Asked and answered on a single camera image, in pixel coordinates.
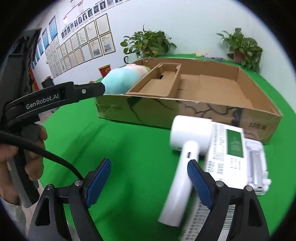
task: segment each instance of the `blue poster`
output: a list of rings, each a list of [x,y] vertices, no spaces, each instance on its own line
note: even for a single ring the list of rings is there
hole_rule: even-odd
[[[36,59],[37,59],[37,61],[39,61],[39,59],[40,59],[38,49],[36,49]]]
[[[38,48],[39,48],[40,56],[42,56],[43,48],[42,48],[41,38],[39,38],[39,40],[38,40]]]
[[[52,38],[52,40],[54,40],[54,37],[57,36],[57,23],[55,20],[55,16],[49,22],[49,32],[50,37]]]
[[[43,40],[44,48],[46,49],[49,46],[49,41],[48,41],[48,35],[47,35],[46,28],[45,28],[45,30],[42,33],[42,40]]]

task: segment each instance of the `cardboard box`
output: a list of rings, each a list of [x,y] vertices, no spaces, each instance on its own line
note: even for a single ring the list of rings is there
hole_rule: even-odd
[[[180,64],[160,63],[126,94],[174,98],[181,80]]]
[[[149,58],[135,63],[150,69],[164,63],[180,64],[181,77],[175,96],[161,98],[138,93],[99,96],[96,105],[100,118],[169,129],[176,115],[210,118],[241,127],[246,138],[264,144],[282,118],[275,104],[237,66],[182,58]]]

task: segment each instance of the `green tablecloth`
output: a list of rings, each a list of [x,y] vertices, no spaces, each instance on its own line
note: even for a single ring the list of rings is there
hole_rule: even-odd
[[[295,193],[296,115],[265,79],[254,72],[247,73],[284,115],[264,146],[272,184],[266,195],[259,197],[273,232]],[[90,208],[105,241],[178,240],[181,228],[157,221],[179,158],[179,153],[169,146],[170,130],[99,119],[94,99],[59,108],[44,126],[49,136],[46,149],[71,162],[83,176],[104,157],[111,160],[110,178],[98,202]],[[76,180],[69,170],[54,162],[44,160],[44,165],[43,186],[52,183],[61,187]],[[65,210],[73,224],[67,205]]]

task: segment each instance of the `potted plant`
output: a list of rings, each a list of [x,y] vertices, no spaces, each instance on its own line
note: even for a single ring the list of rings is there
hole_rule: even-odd
[[[176,47],[171,43],[171,38],[166,38],[163,31],[153,32],[151,30],[135,32],[133,36],[124,36],[124,40],[120,43],[125,47],[123,52],[125,54],[136,53],[137,56],[156,57],[158,55],[166,54],[171,47]]]
[[[218,33],[224,42],[228,43],[229,53],[227,56],[231,58],[235,63],[245,66],[247,69],[259,72],[259,62],[262,54],[262,48],[257,45],[257,42],[253,38],[246,38],[241,33],[241,28],[236,28],[233,34],[228,36]]]

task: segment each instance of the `blue gripper pad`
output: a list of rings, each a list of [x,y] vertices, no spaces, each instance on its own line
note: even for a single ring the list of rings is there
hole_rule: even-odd
[[[108,159],[100,168],[100,171],[93,178],[92,183],[89,185],[87,190],[87,198],[85,205],[90,208],[91,205],[98,201],[98,198],[105,186],[108,177],[111,173],[111,161]]]
[[[193,161],[188,162],[187,173],[193,184],[194,189],[196,190],[200,200],[202,201],[202,204],[207,206],[208,209],[212,209],[214,204],[211,198],[211,190],[202,178],[198,169],[195,167]]]

